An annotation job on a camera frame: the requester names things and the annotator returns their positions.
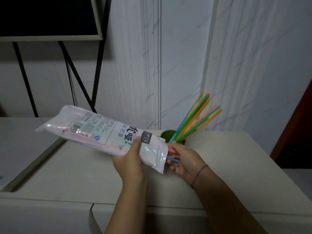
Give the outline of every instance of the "hand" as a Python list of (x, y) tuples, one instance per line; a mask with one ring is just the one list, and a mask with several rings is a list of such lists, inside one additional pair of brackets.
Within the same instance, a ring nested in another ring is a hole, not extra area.
[(170, 165), (170, 170), (177, 173), (191, 185), (199, 171), (206, 165), (205, 161), (194, 150), (178, 144), (175, 141), (172, 141), (168, 146), (170, 151), (174, 149), (177, 152), (173, 154), (173, 156), (169, 156), (180, 159), (180, 163), (167, 160), (167, 163)]
[(125, 155), (112, 156), (114, 167), (122, 179), (123, 186), (132, 186), (144, 181), (141, 159), (138, 155), (140, 147), (141, 137), (138, 136)]

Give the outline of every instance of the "person's arm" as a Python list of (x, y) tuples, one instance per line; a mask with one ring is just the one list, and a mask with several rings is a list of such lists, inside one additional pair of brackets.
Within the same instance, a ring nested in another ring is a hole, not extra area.
[(138, 155), (140, 146), (141, 138), (137, 137), (126, 155), (112, 157), (114, 167), (122, 179), (122, 190), (105, 234), (143, 233), (147, 180)]
[(180, 175), (197, 193), (214, 233), (267, 234), (226, 183), (218, 177), (194, 150), (173, 142), (174, 157), (167, 161), (170, 170)]

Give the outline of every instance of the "right arm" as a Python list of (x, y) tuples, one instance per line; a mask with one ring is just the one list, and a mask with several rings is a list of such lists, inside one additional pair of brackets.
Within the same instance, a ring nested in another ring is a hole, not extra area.
[(176, 150), (175, 157), (180, 158), (179, 164), (167, 161), (170, 170), (192, 185), (216, 234), (267, 234), (226, 183), (205, 166), (198, 153), (175, 142), (169, 146)]

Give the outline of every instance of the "television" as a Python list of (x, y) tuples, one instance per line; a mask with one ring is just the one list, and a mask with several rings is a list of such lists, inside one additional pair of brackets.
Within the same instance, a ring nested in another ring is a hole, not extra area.
[(1, 0), (0, 41), (102, 40), (96, 0)]

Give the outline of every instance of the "forearm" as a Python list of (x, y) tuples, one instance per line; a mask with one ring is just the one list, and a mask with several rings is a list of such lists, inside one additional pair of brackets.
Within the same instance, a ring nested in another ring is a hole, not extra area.
[(219, 233), (266, 233), (232, 190), (209, 167), (194, 182), (210, 225)]
[(124, 186), (105, 234), (142, 233), (145, 221), (147, 181)]

